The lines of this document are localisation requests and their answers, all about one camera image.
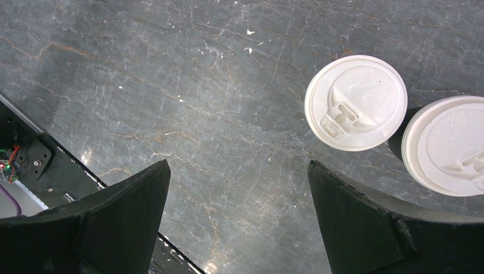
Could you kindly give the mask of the white cup lid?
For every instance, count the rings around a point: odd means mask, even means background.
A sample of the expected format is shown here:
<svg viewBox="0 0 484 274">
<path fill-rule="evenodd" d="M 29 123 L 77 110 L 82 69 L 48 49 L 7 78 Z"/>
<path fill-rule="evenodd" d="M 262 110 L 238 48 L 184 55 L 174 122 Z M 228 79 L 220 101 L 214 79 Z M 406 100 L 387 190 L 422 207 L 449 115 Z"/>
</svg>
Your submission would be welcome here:
<svg viewBox="0 0 484 274">
<path fill-rule="evenodd" d="M 306 89 L 304 113 L 314 135 L 341 151 L 359 152 L 385 143 L 408 107 L 403 78 L 368 55 L 340 58 L 323 67 Z"/>
<path fill-rule="evenodd" d="M 483 98 L 452 96 L 421 108 L 401 142 L 411 176 L 437 193 L 483 194 Z"/>
</svg>

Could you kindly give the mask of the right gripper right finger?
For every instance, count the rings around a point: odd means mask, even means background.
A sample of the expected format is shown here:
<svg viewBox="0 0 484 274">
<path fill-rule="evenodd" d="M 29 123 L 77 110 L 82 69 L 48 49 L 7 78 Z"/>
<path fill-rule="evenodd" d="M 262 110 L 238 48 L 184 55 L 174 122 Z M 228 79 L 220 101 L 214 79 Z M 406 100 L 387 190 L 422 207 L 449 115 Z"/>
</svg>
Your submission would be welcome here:
<svg viewBox="0 0 484 274">
<path fill-rule="evenodd" d="M 483 219 L 408 203 L 313 160 L 308 180 L 333 273 L 482 273 Z"/>
</svg>

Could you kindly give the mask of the black paper coffee cup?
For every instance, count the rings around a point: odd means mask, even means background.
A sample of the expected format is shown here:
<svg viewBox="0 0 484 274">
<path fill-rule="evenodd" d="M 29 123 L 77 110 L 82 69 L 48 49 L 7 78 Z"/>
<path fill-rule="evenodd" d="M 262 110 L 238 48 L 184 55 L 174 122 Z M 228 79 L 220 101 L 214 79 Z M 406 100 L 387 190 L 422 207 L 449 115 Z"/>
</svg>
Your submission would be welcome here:
<svg viewBox="0 0 484 274">
<path fill-rule="evenodd" d="M 422 107 L 415 107 L 415 108 L 409 108 L 407 109 L 407 112 L 405 114 L 405 117 L 397 129 L 397 131 L 386 141 L 386 146 L 392 154 L 401 162 L 403 162 L 402 158 L 402 150 L 401 150 L 401 144 L 402 144 L 402 138 L 405 132 L 405 129 L 407 125 L 409 124 L 410 120 L 412 117 L 420 110 Z"/>
</svg>

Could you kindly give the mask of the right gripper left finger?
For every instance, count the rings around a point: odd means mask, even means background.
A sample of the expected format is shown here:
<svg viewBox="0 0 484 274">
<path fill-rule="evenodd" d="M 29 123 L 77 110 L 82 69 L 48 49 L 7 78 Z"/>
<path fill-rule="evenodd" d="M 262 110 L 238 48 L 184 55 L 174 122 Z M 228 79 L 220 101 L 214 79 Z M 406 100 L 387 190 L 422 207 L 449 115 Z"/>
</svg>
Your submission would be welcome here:
<svg viewBox="0 0 484 274">
<path fill-rule="evenodd" d="M 166 160 L 80 200 L 1 220 L 2 273 L 147 273 L 170 185 Z"/>
</svg>

